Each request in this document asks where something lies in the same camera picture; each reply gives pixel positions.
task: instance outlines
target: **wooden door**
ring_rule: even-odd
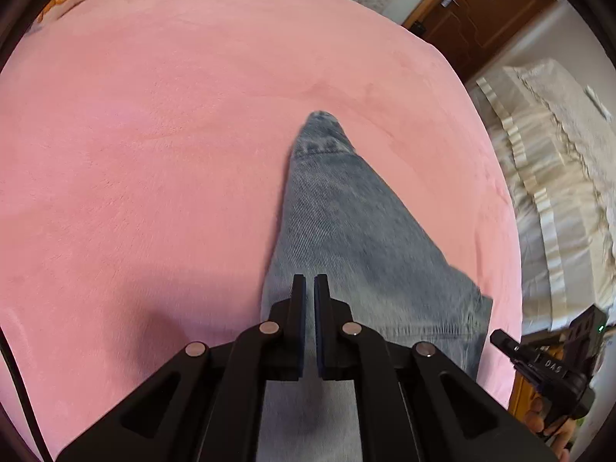
[[[444,0],[421,19],[421,37],[464,82],[555,0]]]

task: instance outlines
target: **hand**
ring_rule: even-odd
[[[541,410],[543,409],[543,400],[540,397],[533,399],[531,403],[531,408],[526,412],[524,416],[524,424],[532,431],[532,432],[542,432],[545,426],[543,425],[543,417],[541,417]],[[562,424],[564,418],[559,418],[556,422],[554,422],[551,426],[548,426],[545,429],[544,434],[552,435],[554,430],[558,428]],[[567,421],[558,429],[556,432],[556,437],[552,442],[552,451],[558,457],[559,462],[569,462],[569,451],[565,448],[571,436],[574,434],[575,430],[575,421],[572,419],[567,419]]]

